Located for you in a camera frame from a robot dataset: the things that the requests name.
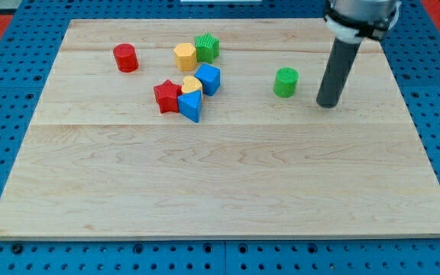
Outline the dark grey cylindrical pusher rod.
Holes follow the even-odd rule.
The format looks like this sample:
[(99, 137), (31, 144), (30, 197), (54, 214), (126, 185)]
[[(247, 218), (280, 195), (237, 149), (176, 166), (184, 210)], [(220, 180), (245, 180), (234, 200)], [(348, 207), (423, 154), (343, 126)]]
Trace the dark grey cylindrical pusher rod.
[(334, 108), (338, 104), (360, 45), (348, 44), (335, 38), (316, 96), (319, 106)]

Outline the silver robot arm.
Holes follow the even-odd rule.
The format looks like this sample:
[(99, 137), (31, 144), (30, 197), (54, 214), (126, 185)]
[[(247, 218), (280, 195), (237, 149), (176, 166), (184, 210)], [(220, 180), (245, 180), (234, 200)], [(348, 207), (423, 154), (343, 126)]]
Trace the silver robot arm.
[(334, 108), (341, 97), (355, 57), (364, 39), (381, 41), (400, 16), (399, 0), (327, 0), (326, 27), (335, 35), (316, 96), (323, 108)]

